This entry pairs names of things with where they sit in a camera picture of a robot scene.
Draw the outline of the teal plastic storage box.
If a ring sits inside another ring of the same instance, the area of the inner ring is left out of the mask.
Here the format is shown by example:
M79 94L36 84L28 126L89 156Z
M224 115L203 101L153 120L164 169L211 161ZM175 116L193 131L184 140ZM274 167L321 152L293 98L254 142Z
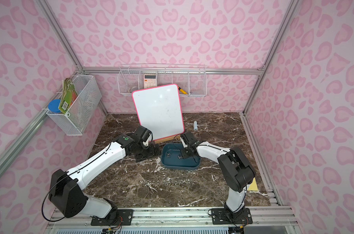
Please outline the teal plastic storage box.
M201 162L201 159L197 156L183 159L180 153L180 149L183 148L182 143L168 143L163 147L161 162L168 169L175 170L196 170ZM166 158L166 153L172 151L172 156Z

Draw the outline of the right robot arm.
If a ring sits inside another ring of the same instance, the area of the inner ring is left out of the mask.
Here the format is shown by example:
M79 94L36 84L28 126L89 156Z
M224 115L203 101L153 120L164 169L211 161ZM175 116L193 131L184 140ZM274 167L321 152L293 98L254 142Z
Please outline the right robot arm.
M223 177L229 186L229 194L224 205L227 221L238 218L245 210L245 198L256 171L243 151L238 147L223 148L207 141L197 140L191 132L180 136L184 159L201 157L219 164Z

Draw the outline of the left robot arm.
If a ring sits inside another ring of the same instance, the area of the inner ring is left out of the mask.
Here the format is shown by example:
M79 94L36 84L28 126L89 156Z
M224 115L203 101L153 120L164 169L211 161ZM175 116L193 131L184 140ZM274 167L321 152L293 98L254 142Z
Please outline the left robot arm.
M120 134L103 150L83 163L66 171L52 174L50 190L45 196L64 218L83 214L92 218L91 225L121 225L123 218L118 207L109 199L98 199L83 191L98 175L126 156L134 155L140 162L160 154L159 145L153 141L152 132L139 126L135 132Z

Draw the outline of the wooden easel stand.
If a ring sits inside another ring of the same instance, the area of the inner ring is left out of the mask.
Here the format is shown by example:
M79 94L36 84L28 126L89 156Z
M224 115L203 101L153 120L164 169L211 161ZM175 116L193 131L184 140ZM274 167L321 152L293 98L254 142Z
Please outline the wooden easel stand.
M154 142L157 144L161 144L163 142L173 141L173 140L180 140L180 135L169 136L161 139L157 139Z

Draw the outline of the pink framed whiteboard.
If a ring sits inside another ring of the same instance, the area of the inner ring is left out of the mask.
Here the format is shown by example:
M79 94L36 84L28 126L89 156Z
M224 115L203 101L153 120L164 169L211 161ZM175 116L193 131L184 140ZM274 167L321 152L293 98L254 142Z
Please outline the pink framed whiteboard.
M183 115L176 84L137 90L132 93L141 126L152 132L154 140L184 133Z

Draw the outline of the metal bowl in basket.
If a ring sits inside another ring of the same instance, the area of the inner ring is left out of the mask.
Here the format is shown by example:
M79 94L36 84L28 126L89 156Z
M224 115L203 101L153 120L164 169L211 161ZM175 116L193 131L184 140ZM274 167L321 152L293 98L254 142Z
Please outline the metal bowl in basket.
M137 91L137 90L139 90L139 86L138 86L138 85L137 85L137 86L132 86L132 87L129 89L129 92L132 93L132 92Z

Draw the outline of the yellow marker pen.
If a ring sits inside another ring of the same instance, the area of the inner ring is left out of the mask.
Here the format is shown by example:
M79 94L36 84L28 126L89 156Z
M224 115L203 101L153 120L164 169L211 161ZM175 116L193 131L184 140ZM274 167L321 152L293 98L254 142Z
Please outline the yellow marker pen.
M188 95L188 93L187 93L185 90L183 90L181 87L179 87L178 89L179 89L179 91L180 91L182 94Z

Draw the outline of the pink calculator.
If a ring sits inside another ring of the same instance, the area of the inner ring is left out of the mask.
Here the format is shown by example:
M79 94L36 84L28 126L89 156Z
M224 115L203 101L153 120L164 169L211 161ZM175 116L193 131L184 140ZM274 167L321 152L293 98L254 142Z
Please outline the pink calculator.
M157 75L145 74L143 87L144 89L157 87Z

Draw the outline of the white mesh side basket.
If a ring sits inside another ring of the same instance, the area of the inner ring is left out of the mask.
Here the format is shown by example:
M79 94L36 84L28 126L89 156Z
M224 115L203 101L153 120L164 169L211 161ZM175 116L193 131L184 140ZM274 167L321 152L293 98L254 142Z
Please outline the white mesh side basket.
M47 115L68 136L81 136L86 130L101 98L101 92L94 76L77 75L72 79L78 97L66 114L55 114L47 111Z

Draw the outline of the yellow sticky note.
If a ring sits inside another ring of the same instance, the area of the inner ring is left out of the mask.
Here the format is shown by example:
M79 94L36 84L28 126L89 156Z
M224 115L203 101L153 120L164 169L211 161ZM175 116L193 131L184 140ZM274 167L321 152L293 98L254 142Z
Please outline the yellow sticky note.
M258 192L259 188L258 188L258 184L256 179L254 178L253 181L251 182L250 185L247 185L247 190L250 192Z

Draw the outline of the green paper packets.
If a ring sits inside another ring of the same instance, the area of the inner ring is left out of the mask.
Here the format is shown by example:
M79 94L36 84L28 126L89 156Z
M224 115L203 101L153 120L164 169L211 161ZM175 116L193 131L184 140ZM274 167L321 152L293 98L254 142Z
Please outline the green paper packets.
M66 114L71 105L75 102L78 97L78 93L75 90L75 85L70 78L66 78L63 81L63 92L60 99L60 104L58 109L61 113Z

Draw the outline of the blue round lid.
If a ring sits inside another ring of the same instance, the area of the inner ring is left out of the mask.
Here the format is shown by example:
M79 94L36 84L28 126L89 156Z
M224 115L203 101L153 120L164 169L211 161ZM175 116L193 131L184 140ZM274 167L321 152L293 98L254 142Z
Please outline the blue round lid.
M61 113L61 110L59 109L60 102L61 102L60 99L52 100L48 105L49 111L55 114L60 114Z

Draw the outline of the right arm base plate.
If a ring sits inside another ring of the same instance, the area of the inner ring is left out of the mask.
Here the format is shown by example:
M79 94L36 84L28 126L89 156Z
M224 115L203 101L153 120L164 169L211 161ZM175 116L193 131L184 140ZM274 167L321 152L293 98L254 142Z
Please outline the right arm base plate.
M239 212L233 213L225 208L212 208L208 211L214 225L235 224L246 226L253 224L252 215L248 208L243 208Z

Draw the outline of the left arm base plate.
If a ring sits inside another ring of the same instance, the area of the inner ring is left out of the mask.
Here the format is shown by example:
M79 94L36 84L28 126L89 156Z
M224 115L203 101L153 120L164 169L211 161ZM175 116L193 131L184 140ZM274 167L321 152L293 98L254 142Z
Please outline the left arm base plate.
M91 226L130 226L133 214L133 209L119 209L109 213L105 218L93 216Z

